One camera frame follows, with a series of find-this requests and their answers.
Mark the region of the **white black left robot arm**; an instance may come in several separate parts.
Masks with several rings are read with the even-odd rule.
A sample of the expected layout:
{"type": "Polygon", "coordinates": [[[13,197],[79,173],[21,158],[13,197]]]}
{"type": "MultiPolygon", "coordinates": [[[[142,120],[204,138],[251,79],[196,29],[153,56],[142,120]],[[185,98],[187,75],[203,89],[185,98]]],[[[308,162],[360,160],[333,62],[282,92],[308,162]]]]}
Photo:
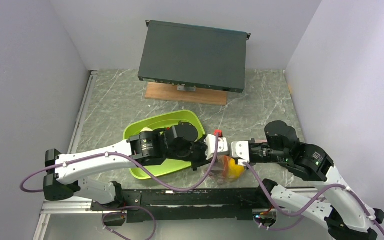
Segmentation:
{"type": "Polygon", "coordinates": [[[196,170],[215,161],[220,139],[217,134],[199,135],[194,125],[180,122],[166,128],[145,128],[121,142],[83,153],[62,154],[50,149],[45,153],[44,197],[47,201],[62,201],[80,196],[117,210],[124,203],[121,185],[90,180],[89,176],[160,166],[166,160],[190,162],[196,170]]]}

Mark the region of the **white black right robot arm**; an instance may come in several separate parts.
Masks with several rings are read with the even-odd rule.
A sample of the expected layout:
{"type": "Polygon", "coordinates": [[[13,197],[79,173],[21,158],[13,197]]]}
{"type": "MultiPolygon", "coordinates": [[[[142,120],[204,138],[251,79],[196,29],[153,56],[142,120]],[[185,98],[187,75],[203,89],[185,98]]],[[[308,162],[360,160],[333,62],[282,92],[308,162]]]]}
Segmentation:
{"type": "Polygon", "coordinates": [[[285,122],[270,122],[266,141],[249,140],[244,165],[275,163],[317,189],[312,198],[289,191],[280,184],[260,179],[256,203],[274,207],[279,214],[305,217],[325,228],[335,240],[375,240],[384,212],[365,204],[339,173],[333,159],[321,147],[301,142],[296,130],[285,122]]]}

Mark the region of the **yellow bell pepper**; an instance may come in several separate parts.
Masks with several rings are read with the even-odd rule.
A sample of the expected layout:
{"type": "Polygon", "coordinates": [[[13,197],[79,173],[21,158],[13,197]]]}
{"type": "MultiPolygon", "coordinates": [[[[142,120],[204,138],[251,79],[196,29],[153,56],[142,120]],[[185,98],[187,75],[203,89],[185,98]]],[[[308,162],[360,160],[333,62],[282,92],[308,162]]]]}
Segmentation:
{"type": "Polygon", "coordinates": [[[226,179],[230,182],[233,182],[240,178],[245,172],[245,167],[241,165],[237,165],[234,159],[231,159],[231,170],[230,175],[226,177],[226,179]]]}

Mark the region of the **orange red chili pepper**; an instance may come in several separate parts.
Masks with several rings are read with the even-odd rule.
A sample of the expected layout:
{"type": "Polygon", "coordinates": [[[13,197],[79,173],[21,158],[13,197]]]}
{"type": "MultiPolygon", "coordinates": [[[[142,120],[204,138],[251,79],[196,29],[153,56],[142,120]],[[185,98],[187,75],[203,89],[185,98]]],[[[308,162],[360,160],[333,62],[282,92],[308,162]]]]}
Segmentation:
{"type": "Polygon", "coordinates": [[[231,161],[232,159],[228,156],[223,156],[221,159],[220,159],[220,163],[221,163],[221,176],[223,178],[227,178],[229,175],[230,175],[230,171],[231,171],[231,161]]]}

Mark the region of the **clear pink zip top bag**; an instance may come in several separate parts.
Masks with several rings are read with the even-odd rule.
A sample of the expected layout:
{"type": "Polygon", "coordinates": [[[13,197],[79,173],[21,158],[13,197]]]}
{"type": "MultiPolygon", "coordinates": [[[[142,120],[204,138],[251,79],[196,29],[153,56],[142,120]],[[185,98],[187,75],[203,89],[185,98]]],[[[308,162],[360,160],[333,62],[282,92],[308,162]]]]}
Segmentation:
{"type": "Polygon", "coordinates": [[[223,155],[217,157],[209,177],[218,185],[224,185],[238,180],[245,170],[245,166],[237,165],[233,158],[223,155]]]}

